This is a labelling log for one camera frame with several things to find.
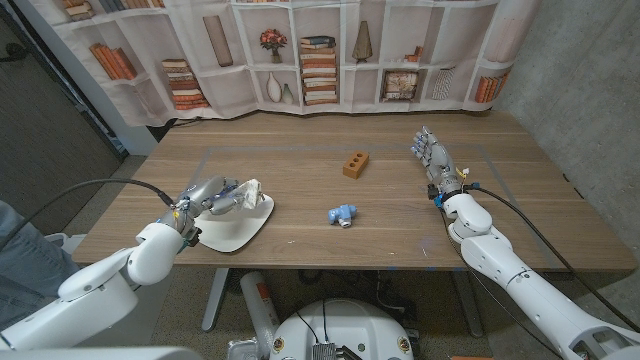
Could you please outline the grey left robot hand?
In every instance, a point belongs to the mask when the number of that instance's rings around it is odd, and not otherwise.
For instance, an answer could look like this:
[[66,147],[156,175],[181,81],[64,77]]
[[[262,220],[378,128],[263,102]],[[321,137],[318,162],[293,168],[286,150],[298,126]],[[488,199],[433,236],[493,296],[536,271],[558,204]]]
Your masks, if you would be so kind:
[[204,213],[223,215],[230,211],[254,209],[260,202],[261,183],[256,179],[240,183],[234,178],[214,176],[183,191],[157,222],[176,230],[191,247],[202,232],[195,219]]

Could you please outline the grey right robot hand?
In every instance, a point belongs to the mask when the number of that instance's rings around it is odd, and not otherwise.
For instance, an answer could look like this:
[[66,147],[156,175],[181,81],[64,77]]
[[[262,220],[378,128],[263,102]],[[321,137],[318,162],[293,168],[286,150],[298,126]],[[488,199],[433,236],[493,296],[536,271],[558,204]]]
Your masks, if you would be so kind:
[[423,126],[413,138],[411,152],[425,167],[427,177],[440,194],[462,190],[454,161],[434,133]]

